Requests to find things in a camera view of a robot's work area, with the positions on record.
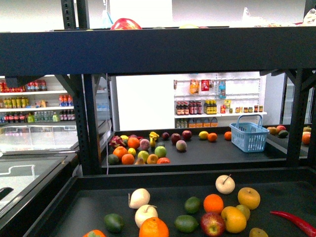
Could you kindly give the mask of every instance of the pear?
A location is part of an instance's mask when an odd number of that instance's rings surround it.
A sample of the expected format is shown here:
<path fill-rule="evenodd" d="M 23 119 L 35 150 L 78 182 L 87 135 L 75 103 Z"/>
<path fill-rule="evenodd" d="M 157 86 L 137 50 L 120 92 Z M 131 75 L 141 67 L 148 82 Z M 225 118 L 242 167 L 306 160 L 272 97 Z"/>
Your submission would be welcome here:
<path fill-rule="evenodd" d="M 136 189 L 132 195 L 128 194 L 128 206 L 133 209 L 138 209 L 142 205 L 149 203 L 150 194 L 146 189 Z"/>
<path fill-rule="evenodd" d="M 135 164 L 145 164 L 144 159 L 138 158 L 137 161 L 135 162 Z"/>
<path fill-rule="evenodd" d="M 144 221 L 151 217 L 158 217 L 156 206 L 148 204 L 141 206 L 135 213 L 135 222 L 138 228 L 141 227 Z"/>
<path fill-rule="evenodd" d="M 252 228 L 249 237 L 269 237 L 268 234 L 260 228 Z"/>

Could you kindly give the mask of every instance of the red apple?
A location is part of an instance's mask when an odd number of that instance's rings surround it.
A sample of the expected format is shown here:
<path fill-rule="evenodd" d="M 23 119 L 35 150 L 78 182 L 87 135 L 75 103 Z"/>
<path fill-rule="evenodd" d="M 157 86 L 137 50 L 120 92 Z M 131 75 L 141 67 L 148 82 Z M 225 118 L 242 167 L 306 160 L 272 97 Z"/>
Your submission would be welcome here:
<path fill-rule="evenodd" d="M 135 21 L 128 18 L 120 18 L 111 27 L 111 30 L 139 30 L 142 29 Z"/>
<path fill-rule="evenodd" d="M 168 140 L 169 139 L 169 133 L 167 133 L 167 132 L 164 132 L 162 135 L 161 135 L 161 137 L 163 138 L 163 140 Z"/>
<path fill-rule="evenodd" d="M 282 130 L 286 130 L 286 128 L 283 125 L 279 125 L 279 126 L 276 127 L 277 133 L 279 133 Z"/>
<path fill-rule="evenodd" d="M 209 237 L 221 236 L 225 231 L 225 222 L 216 212 L 207 212 L 201 217 L 201 228 Z"/>
<path fill-rule="evenodd" d="M 173 133 L 171 135 L 171 142 L 173 145 L 176 145 L 177 144 L 177 141 L 181 140 L 181 136 L 179 133 Z"/>
<path fill-rule="evenodd" d="M 189 130 L 184 130 L 182 132 L 182 136 L 183 136 L 183 140 L 189 141 L 191 139 L 191 137 L 192 137 L 192 133 Z"/>

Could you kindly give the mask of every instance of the black shelf frame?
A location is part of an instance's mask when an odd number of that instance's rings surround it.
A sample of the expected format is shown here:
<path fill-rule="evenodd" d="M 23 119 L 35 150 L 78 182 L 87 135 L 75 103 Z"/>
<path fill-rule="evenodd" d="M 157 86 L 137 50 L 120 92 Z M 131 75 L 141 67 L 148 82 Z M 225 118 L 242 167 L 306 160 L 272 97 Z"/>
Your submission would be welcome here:
<path fill-rule="evenodd" d="M 315 2 L 306 1 L 305 14 L 315 7 Z M 95 109 L 100 74 L 111 79 L 124 75 L 285 72 L 295 84 L 286 165 L 299 165 L 302 114 L 306 111 L 308 89 L 316 84 L 316 27 L 87 31 L 87 1 L 77 3 L 79 30 L 1 33 L 0 75 L 5 75 L 13 86 L 39 75 L 57 75 L 74 98 L 84 174 L 101 173 Z M 310 165 L 316 164 L 315 120 L 313 116 Z"/>

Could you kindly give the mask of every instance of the lemon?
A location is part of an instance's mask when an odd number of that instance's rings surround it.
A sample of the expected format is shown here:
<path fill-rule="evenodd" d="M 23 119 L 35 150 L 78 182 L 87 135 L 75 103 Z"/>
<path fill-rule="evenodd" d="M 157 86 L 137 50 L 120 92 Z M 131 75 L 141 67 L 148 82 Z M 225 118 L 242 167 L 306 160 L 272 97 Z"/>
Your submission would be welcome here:
<path fill-rule="evenodd" d="M 133 156 L 136 156 L 136 150 L 134 148 L 129 148 L 127 152 Z"/>
<path fill-rule="evenodd" d="M 202 131 L 198 134 L 198 136 L 200 137 L 200 139 L 207 139 L 208 132 Z"/>
<path fill-rule="evenodd" d="M 128 136 L 122 135 L 122 136 L 121 136 L 121 139 L 123 139 L 123 140 L 127 139 L 127 140 L 128 140 Z"/>

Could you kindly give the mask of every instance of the metal bracket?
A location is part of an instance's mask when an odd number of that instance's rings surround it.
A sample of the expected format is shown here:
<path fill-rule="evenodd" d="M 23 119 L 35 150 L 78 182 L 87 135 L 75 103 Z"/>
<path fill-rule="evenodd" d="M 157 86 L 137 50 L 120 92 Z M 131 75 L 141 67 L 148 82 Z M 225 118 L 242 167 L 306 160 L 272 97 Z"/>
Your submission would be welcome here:
<path fill-rule="evenodd" d="M 7 77 L 5 76 L 5 82 L 8 87 L 20 87 L 23 85 L 26 85 L 29 82 L 35 81 L 39 78 L 44 77 L 44 75 L 41 76 L 17 76 L 17 77 Z"/>
<path fill-rule="evenodd" d="M 67 75 L 55 75 L 65 90 L 74 98 L 79 95 L 78 82 L 73 82 Z"/>
<path fill-rule="evenodd" d="M 74 0 L 61 0 L 61 10 L 63 12 L 64 28 L 75 29 L 76 17 Z"/>

